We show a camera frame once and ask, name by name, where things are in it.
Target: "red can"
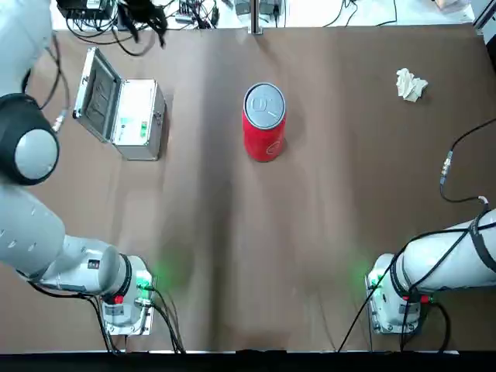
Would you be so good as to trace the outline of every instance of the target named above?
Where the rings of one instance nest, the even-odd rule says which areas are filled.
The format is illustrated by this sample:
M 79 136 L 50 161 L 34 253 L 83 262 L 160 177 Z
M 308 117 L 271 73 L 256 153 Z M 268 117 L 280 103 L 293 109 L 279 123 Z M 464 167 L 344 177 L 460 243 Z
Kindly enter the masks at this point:
M 281 153 L 286 126 L 286 102 L 270 83 L 251 87 L 243 104 L 243 135 L 247 153 L 258 161 L 271 161 Z

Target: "can lid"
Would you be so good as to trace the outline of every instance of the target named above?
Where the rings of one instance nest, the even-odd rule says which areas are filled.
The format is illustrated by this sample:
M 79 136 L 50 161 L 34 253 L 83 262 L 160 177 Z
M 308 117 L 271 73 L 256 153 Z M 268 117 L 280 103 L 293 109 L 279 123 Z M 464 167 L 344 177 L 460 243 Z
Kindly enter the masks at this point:
M 245 96 L 245 113 L 253 126 L 272 129 L 281 123 L 286 104 L 281 91 L 270 83 L 255 84 Z

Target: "metal case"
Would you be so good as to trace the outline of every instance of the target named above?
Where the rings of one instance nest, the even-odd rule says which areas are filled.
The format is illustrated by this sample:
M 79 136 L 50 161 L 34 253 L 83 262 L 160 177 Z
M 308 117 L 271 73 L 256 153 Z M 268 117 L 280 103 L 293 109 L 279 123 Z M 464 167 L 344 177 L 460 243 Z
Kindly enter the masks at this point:
M 127 160 L 157 160 L 166 110 L 155 80 L 122 79 L 97 47 L 88 49 L 73 117 Z

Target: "brown table surface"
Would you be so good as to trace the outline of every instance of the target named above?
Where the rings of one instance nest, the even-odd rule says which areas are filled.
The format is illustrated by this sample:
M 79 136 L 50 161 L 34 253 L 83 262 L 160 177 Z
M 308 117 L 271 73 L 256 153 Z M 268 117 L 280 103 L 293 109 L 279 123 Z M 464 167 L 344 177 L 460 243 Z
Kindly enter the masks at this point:
M 87 45 L 58 37 L 74 98 Z M 57 170 L 32 190 L 67 233 L 147 261 L 176 300 L 189 350 L 332 350 L 380 253 L 477 212 L 438 192 L 452 141 L 496 116 L 496 78 L 470 26 L 186 31 L 143 58 L 102 51 L 123 77 L 154 78 L 167 96 L 161 159 L 125 162 L 68 119 Z M 415 104 L 397 96 L 402 67 L 429 82 Z M 54 73 L 43 57 L 29 92 L 44 100 Z M 288 106 L 287 147 L 267 164 L 242 142 L 243 96 L 258 81 L 275 83 Z M 60 88 L 46 116 L 63 102 Z M 460 145 L 450 195 L 496 199 L 494 136 L 486 129 Z M 103 348 L 88 304 L 45 298 L 6 267 L 0 296 L 0 352 Z M 494 290 L 439 298 L 450 349 L 496 349 Z M 170 349 L 157 319 L 129 350 Z M 346 349 L 369 348 L 367 327 L 362 316 Z M 411 348 L 436 349 L 443 330 L 432 313 Z M 397 347 L 396 336 L 374 336 L 376 350 Z

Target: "white tissue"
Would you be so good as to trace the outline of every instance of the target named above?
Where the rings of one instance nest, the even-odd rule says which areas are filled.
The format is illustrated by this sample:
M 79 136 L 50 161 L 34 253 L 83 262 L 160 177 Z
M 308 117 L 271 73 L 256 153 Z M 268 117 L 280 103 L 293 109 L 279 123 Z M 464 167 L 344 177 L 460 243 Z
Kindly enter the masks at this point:
M 396 75 L 398 76 L 398 81 L 396 86 L 398 87 L 398 97 L 403 97 L 405 101 L 417 102 L 422 96 L 423 89 L 427 86 L 427 81 L 414 77 L 408 71 L 408 68 L 402 68 Z

